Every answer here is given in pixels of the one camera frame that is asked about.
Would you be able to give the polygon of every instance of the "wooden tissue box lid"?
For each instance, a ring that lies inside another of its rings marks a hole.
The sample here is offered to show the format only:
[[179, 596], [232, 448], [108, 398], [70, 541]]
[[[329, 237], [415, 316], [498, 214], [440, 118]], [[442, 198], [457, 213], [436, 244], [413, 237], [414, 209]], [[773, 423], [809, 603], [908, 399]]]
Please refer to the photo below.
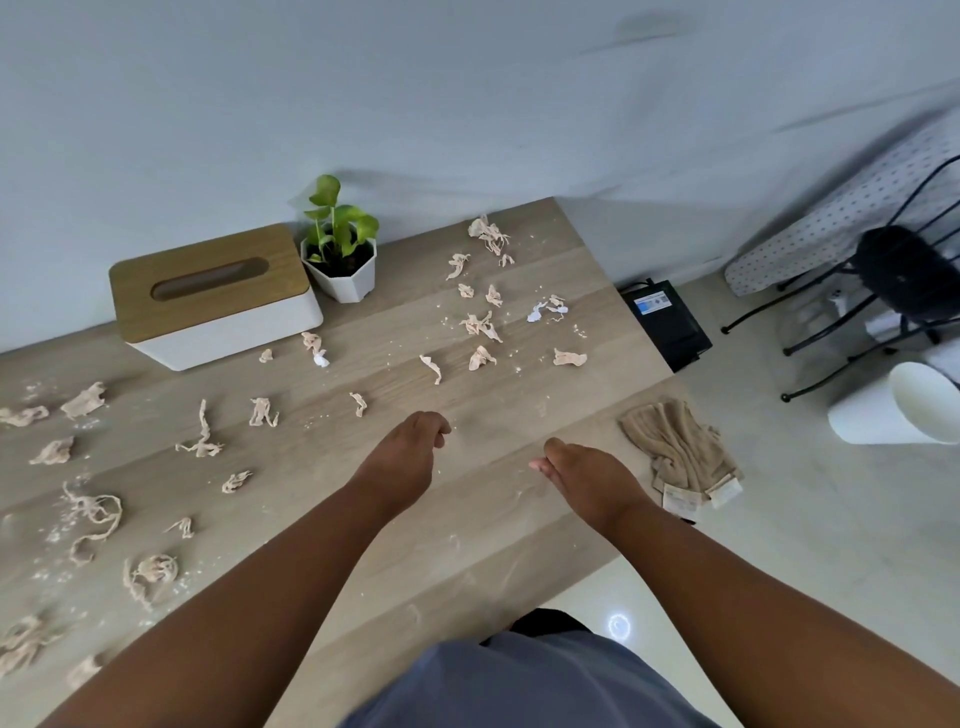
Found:
[[129, 344], [302, 295], [310, 287], [282, 224], [121, 260], [110, 268]]

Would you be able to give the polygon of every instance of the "black chair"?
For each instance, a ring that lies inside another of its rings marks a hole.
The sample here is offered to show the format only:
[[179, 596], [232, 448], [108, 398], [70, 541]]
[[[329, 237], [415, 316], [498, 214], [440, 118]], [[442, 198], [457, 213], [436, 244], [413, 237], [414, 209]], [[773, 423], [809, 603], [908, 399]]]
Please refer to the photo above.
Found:
[[[960, 270], [955, 261], [960, 255], [946, 258], [938, 250], [953, 235], [960, 232], [960, 227], [948, 231], [933, 242], [927, 242], [922, 232], [927, 231], [935, 223], [943, 220], [948, 214], [960, 207], [960, 200], [945, 208], [916, 231], [897, 225], [903, 212], [910, 206], [924, 188], [943, 170], [960, 160], [960, 156], [952, 157], [938, 166], [913, 191], [906, 202], [894, 214], [890, 221], [882, 228], [874, 228], [864, 232], [857, 243], [856, 251], [849, 258], [833, 265], [824, 273], [794, 290], [773, 299], [769, 303], [760, 305], [748, 311], [731, 324], [720, 327], [728, 334], [731, 329], [739, 326], [747, 319], [765, 311], [780, 302], [791, 299], [809, 290], [815, 285], [823, 283], [831, 276], [848, 274], [859, 276], [870, 295], [855, 305], [846, 314], [803, 341], [786, 347], [784, 356], [798, 352], [816, 341], [842, 327], [851, 321], [857, 314], [874, 301], [880, 300], [900, 315], [900, 333], [887, 341], [880, 342], [864, 352], [847, 357], [847, 363], [825, 376], [818, 382], [804, 389], [780, 395], [780, 398], [789, 402], [833, 381], [853, 364], [865, 356], [884, 350], [893, 353], [893, 345], [918, 334], [925, 334], [932, 343], [940, 341], [938, 329], [951, 324], [960, 323]], [[779, 291], [786, 290], [801, 276], [777, 285]]]

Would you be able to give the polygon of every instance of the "black box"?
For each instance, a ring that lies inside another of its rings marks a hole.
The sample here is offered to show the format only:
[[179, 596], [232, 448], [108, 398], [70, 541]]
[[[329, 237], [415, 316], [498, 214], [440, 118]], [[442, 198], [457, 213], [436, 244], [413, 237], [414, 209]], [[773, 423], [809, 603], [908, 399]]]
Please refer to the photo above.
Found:
[[713, 346], [669, 280], [629, 283], [619, 294], [674, 372]]

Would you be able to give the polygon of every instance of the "white bucket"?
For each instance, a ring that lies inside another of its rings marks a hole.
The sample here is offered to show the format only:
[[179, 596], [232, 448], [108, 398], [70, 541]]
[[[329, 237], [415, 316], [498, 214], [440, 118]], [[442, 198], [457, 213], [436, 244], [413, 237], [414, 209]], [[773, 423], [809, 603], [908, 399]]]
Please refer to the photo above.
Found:
[[960, 443], [960, 390], [926, 364], [898, 364], [890, 374], [834, 404], [833, 431], [855, 445]]

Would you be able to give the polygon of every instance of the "fabric label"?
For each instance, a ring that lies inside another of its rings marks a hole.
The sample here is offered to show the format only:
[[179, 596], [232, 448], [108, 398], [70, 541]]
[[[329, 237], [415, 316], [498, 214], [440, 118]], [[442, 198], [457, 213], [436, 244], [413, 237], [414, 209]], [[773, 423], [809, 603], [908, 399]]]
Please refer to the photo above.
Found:
[[707, 496], [714, 508], [723, 508], [741, 493], [743, 493], [743, 486], [740, 485], [739, 480], [732, 477], [707, 491]]
[[663, 484], [663, 510], [688, 521], [696, 521], [703, 496], [674, 485]]
[[669, 308], [673, 304], [666, 293], [660, 291], [659, 293], [651, 293], [641, 299], [634, 299], [634, 305], [641, 315], [646, 316], [648, 313], [659, 311], [661, 308]]

